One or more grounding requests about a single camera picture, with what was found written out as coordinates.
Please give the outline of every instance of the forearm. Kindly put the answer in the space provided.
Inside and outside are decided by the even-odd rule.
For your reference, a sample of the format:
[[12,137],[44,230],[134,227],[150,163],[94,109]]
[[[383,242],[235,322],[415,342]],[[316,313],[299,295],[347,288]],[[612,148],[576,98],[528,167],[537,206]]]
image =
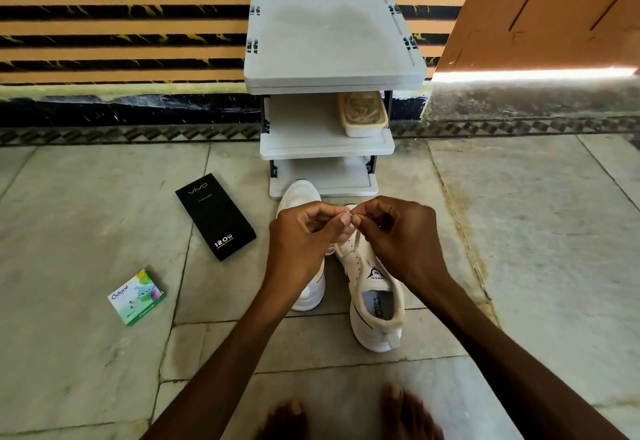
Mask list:
[[496,327],[453,280],[414,293],[476,362],[526,439],[625,439],[571,388]]
[[236,410],[273,331],[289,309],[261,290],[220,347],[143,437],[217,439]]

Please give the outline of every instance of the hand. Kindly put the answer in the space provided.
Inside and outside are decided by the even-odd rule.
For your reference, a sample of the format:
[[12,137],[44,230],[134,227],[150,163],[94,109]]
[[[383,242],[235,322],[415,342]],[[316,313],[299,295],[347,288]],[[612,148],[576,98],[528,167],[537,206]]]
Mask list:
[[355,207],[353,225],[374,253],[414,293],[427,287],[433,296],[452,282],[442,256],[435,210],[417,202],[379,196]]
[[269,225],[269,256],[262,291],[290,309],[316,275],[332,243],[353,232],[349,208],[309,202],[283,209]]

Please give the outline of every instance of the white sneaker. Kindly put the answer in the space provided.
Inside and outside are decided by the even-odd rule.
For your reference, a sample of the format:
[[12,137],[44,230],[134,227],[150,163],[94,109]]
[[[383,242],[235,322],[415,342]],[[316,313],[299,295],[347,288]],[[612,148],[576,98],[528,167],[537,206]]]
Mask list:
[[404,295],[400,282],[376,257],[371,244],[356,231],[333,245],[349,277],[351,328],[360,344],[373,352],[400,347],[404,325]]
[[[289,186],[282,196],[276,217],[283,209],[289,209],[290,207],[296,207],[297,205],[313,202],[315,200],[320,200],[320,194],[314,185],[308,180],[296,180]],[[296,303],[293,304],[291,309],[298,312],[306,312],[308,310],[315,309],[320,304],[323,297],[324,260],[320,266],[320,270],[316,273],[316,276],[313,277],[307,287],[302,291],[300,298],[296,300]]]

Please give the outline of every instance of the black box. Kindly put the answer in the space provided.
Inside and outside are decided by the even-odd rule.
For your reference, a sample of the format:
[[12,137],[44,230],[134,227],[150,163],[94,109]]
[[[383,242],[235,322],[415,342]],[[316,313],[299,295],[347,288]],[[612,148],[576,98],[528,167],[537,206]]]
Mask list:
[[255,231],[210,173],[176,195],[220,261],[255,239]]

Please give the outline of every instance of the shoe rack shelf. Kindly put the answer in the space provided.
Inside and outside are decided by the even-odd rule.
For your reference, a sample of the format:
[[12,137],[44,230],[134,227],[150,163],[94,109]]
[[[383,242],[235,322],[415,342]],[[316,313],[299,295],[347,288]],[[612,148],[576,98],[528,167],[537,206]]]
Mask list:
[[260,155],[272,197],[299,178],[322,196],[378,193],[378,155],[394,152],[388,128],[348,137],[337,94],[419,88],[427,68],[395,0],[252,0],[244,79],[261,96]]

